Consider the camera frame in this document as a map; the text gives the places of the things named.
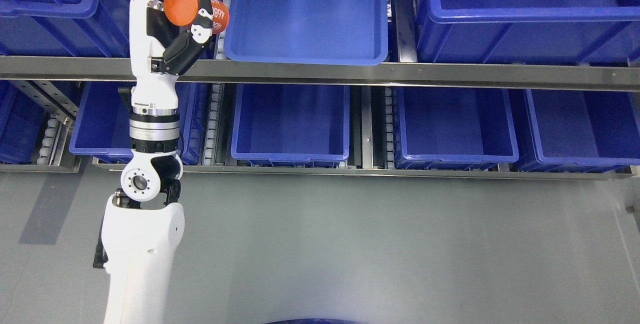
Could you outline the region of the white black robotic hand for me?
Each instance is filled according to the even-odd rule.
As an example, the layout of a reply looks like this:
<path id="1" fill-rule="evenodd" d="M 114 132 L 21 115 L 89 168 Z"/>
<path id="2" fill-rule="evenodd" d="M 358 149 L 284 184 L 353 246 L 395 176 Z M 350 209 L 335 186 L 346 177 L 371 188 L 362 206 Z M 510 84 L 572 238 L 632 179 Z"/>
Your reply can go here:
<path id="1" fill-rule="evenodd" d="M 185 29 L 169 21 L 165 0 L 130 0 L 129 53 L 135 87 L 131 112 L 165 116 L 178 110 L 178 77 L 201 57 L 214 37 L 210 0 L 196 0 L 194 23 Z"/>

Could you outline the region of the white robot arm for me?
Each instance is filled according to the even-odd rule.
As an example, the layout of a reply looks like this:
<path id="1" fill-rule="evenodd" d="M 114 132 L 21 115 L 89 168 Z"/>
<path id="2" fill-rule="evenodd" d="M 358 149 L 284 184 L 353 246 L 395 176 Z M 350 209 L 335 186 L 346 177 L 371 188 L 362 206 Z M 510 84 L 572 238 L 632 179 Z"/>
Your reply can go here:
<path id="1" fill-rule="evenodd" d="M 176 109 L 130 109 L 132 159 L 106 201 L 93 267 L 109 275 L 105 324 L 162 324 L 185 232 Z"/>

